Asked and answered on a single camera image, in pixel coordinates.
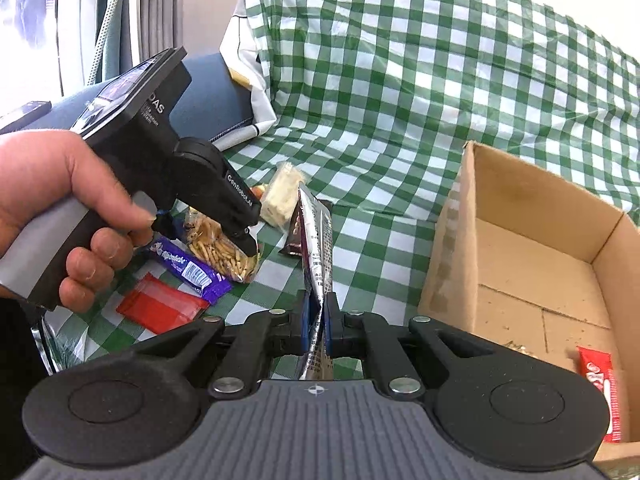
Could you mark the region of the person's left hand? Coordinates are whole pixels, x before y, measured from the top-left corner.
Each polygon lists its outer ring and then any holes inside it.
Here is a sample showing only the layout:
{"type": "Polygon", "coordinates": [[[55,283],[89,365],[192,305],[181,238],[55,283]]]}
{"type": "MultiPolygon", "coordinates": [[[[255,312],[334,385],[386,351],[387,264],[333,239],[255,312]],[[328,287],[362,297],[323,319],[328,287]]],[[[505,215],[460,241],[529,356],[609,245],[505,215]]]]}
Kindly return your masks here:
{"type": "Polygon", "coordinates": [[[30,220],[70,194],[107,223],[89,248],[75,247],[66,258],[58,294],[63,307],[81,313],[130,263],[134,248],[149,243],[155,218],[77,133],[23,130],[1,137],[2,252],[30,220]]]}

